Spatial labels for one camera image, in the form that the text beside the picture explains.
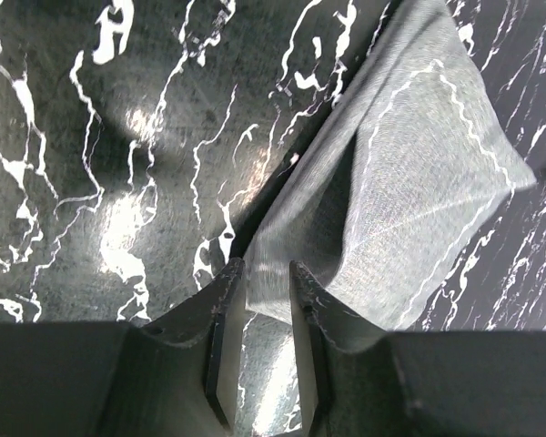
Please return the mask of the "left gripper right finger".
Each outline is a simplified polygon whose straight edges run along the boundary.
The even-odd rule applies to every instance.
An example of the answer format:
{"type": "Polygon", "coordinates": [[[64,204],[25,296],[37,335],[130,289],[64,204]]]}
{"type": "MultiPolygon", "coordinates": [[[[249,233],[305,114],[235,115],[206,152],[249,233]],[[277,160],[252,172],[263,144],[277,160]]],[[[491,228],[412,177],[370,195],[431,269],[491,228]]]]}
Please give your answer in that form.
{"type": "Polygon", "coordinates": [[[292,262],[307,436],[546,436],[546,331],[387,331],[292,262]]]}

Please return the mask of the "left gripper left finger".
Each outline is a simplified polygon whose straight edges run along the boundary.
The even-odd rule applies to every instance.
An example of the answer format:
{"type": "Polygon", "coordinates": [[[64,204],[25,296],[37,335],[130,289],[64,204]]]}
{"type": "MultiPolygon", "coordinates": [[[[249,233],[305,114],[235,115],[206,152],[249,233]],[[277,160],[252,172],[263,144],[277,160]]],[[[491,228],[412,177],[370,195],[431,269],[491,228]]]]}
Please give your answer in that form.
{"type": "Polygon", "coordinates": [[[0,323],[0,436],[229,436],[245,317],[241,259],[143,327],[0,323]]]}

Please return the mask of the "grey stitched cloth napkin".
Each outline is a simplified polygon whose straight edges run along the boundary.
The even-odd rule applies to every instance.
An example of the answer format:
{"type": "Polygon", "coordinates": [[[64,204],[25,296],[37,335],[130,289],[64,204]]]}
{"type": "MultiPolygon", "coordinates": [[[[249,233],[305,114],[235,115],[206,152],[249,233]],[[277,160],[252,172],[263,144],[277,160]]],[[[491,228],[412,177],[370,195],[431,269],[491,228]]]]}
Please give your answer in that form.
{"type": "Polygon", "coordinates": [[[290,321],[289,264],[405,329],[510,194],[536,178],[506,138],[442,1],[404,1],[247,253],[248,306],[290,321]]]}

